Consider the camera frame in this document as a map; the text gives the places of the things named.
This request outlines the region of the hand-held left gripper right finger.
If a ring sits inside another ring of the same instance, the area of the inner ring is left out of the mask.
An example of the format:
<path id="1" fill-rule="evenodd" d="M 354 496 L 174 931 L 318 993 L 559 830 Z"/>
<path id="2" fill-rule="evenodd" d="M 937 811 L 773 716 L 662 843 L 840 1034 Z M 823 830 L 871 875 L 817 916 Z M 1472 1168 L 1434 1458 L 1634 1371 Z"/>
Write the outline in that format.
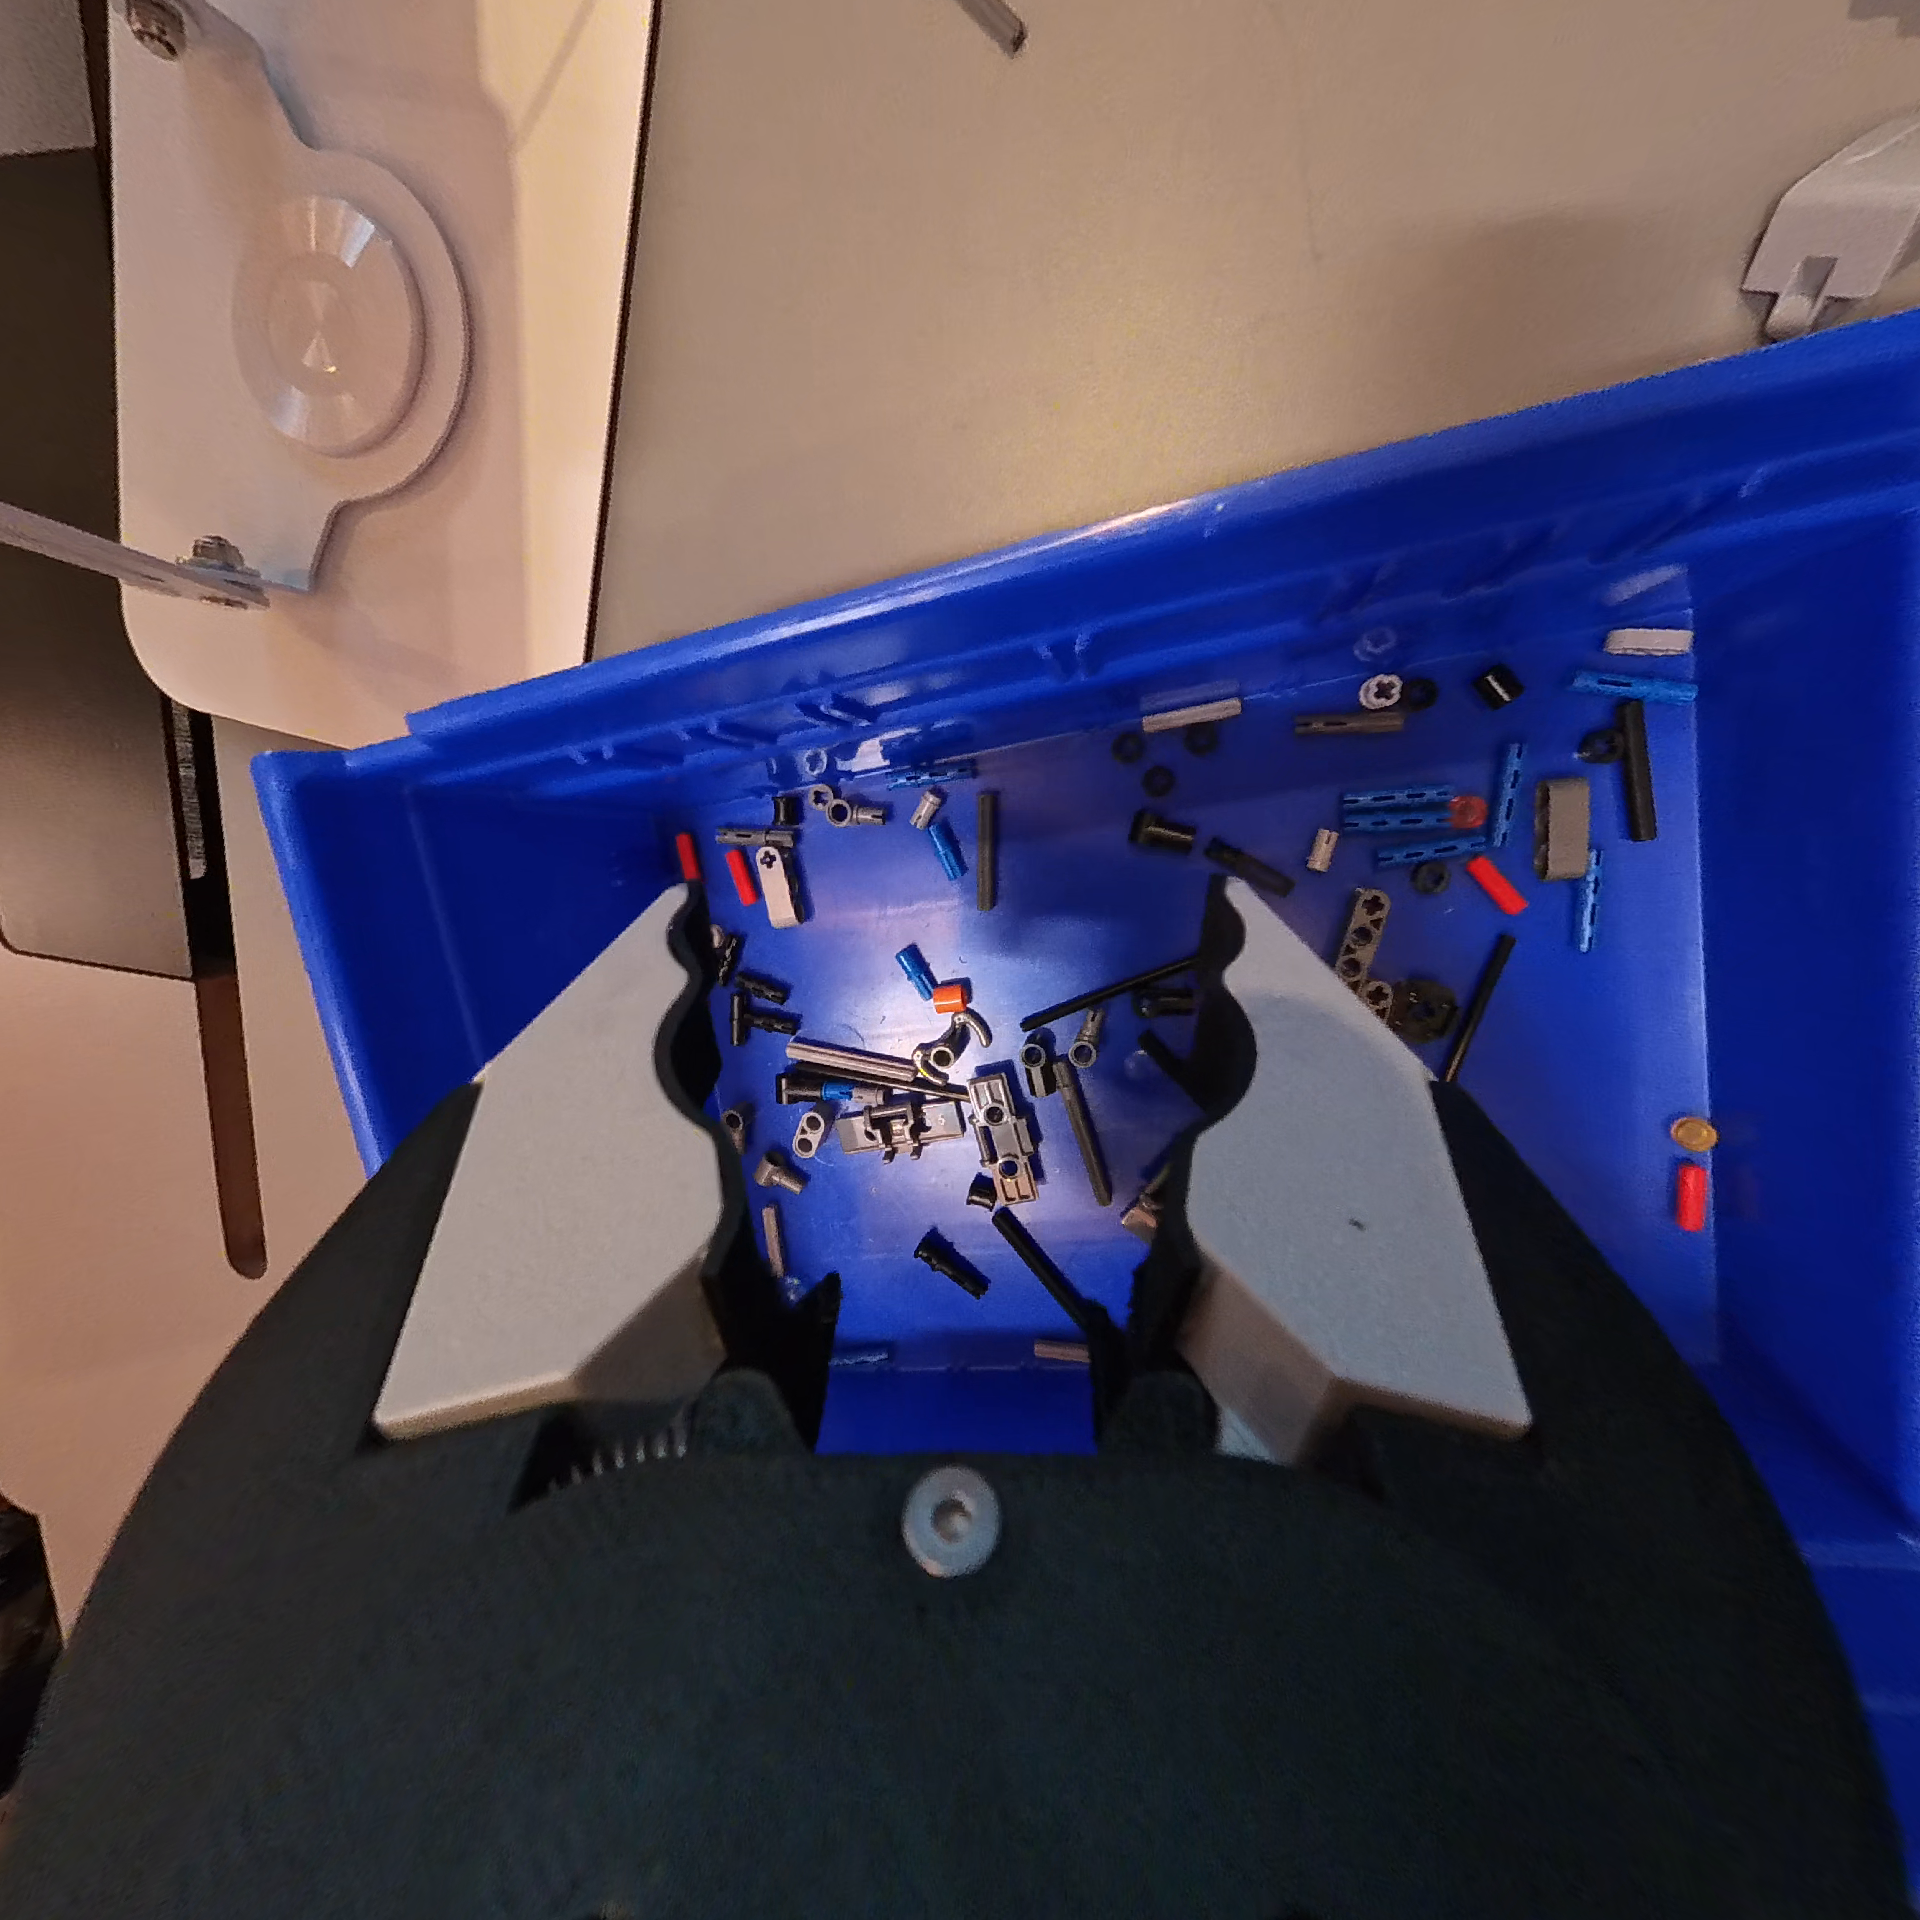
<path id="1" fill-rule="evenodd" d="M 1223 1454 L 1298 1465 L 1362 1410 L 1531 1426 L 1432 1073 L 1248 882 L 1213 882 L 1128 1354 L 1188 1371 Z"/>

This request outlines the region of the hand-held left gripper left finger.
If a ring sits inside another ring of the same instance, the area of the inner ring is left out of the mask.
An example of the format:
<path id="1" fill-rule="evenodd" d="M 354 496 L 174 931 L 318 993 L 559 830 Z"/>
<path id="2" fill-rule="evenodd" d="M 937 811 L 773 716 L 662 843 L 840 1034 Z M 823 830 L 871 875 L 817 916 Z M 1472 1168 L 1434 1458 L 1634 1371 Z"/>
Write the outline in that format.
<path id="1" fill-rule="evenodd" d="M 573 1399 L 687 1403 L 724 1343 L 702 1268 L 723 1147 L 671 1041 L 700 961 L 677 882 L 478 1078 L 372 1422 L 426 1436 Z"/>

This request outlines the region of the pile of small toy parts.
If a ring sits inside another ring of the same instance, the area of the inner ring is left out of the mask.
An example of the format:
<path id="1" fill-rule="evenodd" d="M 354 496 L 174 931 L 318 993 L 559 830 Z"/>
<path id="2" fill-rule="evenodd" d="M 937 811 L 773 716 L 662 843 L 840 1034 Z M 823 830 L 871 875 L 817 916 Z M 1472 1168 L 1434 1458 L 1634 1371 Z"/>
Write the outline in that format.
<path id="1" fill-rule="evenodd" d="M 851 1343 L 1068 1333 L 974 1215 L 1021 1212 L 1123 1310 L 1177 1137 L 1213 882 L 1332 968 L 1356 888 L 1392 900 L 1385 1027 L 1514 1143 L 1688 1359 L 1713 1362 L 1713 801 L 1745 665 L 1612 656 L 1643 612 L 1311 628 L 1163 611 L 1021 633 L 907 621 L 702 633 L 649 658 L 661 831 L 702 831 L 724 987 L 717 1108 L 785 1172 L 797 1272 L 840 1268 Z M 1480 851 L 1379 870 L 1343 792 L 1453 788 Z M 823 1160 L 821 1199 L 797 1193 Z"/>

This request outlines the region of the blue storage bin with tag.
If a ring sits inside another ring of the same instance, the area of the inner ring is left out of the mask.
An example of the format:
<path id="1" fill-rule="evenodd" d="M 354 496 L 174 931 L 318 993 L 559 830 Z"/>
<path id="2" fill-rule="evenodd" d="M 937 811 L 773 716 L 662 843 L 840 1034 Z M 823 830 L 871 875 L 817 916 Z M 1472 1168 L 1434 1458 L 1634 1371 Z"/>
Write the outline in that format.
<path id="1" fill-rule="evenodd" d="M 1713 801 L 1719 1333 L 1872 1715 L 1918 1726 L 1918 316 L 1464 425 L 708 633 L 955 611 L 1266 611 L 1492 631 L 1643 612 L 1745 665 Z M 255 788 L 377 1168 L 680 882 L 661 647 L 414 712 Z"/>

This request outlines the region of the grey angled holed beam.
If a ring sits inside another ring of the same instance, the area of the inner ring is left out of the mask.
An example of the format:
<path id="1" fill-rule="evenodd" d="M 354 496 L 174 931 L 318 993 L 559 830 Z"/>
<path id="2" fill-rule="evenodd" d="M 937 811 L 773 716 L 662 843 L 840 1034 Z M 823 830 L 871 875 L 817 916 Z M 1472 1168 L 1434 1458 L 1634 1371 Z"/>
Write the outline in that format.
<path id="1" fill-rule="evenodd" d="M 1392 900 L 1383 888 L 1356 888 L 1349 916 L 1340 931 L 1332 972 L 1368 1004 L 1383 1023 L 1392 1018 L 1394 987 L 1375 976 L 1375 957 L 1385 934 Z"/>

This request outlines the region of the blue ridged toy piece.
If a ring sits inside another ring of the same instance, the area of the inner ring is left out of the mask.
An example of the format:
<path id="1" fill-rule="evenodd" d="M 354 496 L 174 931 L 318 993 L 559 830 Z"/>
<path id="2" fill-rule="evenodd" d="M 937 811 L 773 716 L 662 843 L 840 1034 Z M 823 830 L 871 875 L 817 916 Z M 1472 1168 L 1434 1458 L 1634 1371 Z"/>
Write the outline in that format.
<path id="1" fill-rule="evenodd" d="M 1464 857 L 1480 851 L 1480 837 L 1458 826 L 1453 801 L 1448 782 L 1351 789 L 1343 792 L 1340 830 L 1371 843 L 1379 870 Z"/>

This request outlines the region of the white rounded base board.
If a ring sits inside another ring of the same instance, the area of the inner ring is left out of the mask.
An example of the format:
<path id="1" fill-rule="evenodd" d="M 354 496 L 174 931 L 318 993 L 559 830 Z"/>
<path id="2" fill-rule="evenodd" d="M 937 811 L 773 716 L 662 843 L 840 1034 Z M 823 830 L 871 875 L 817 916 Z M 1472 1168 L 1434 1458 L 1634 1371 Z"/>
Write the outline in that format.
<path id="1" fill-rule="evenodd" d="M 265 611 L 130 587 L 178 703 L 368 744 L 414 708 L 583 664 L 603 519 L 658 3 L 216 3 L 305 140 L 436 215 L 472 365 L 438 457 L 342 507 L 320 580 Z"/>

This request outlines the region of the light grey flat clip panel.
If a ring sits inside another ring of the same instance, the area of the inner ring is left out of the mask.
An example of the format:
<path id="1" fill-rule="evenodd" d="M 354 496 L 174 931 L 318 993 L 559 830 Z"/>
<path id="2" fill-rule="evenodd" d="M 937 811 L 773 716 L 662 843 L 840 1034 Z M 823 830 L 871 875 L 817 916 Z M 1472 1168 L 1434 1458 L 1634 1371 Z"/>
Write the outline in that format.
<path id="1" fill-rule="evenodd" d="M 1918 252 L 1918 113 L 1866 129 L 1778 203 L 1741 290 L 1770 297 L 1765 338 L 1807 336 L 1873 297 Z"/>

